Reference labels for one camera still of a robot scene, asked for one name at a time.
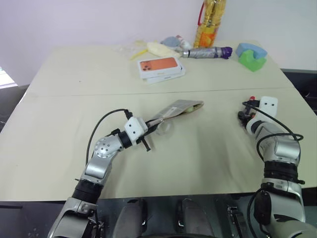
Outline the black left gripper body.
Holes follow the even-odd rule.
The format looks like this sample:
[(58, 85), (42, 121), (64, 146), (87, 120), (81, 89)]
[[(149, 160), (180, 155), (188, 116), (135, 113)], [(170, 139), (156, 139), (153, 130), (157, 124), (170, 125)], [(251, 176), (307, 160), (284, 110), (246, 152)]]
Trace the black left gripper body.
[(142, 136), (139, 137), (139, 141), (143, 143), (145, 149), (147, 152), (149, 152), (151, 150), (150, 146), (148, 145), (145, 136), (148, 134), (148, 126), (146, 125), (146, 129), (145, 132), (142, 134)]

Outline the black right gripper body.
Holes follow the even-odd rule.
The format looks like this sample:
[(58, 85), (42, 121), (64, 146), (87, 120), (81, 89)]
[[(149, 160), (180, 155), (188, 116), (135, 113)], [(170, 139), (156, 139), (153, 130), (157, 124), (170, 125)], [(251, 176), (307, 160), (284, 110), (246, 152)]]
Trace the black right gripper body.
[(251, 119), (253, 119), (256, 115), (256, 110), (253, 109), (252, 106), (245, 105), (245, 108), (243, 110), (243, 122), (249, 122)]

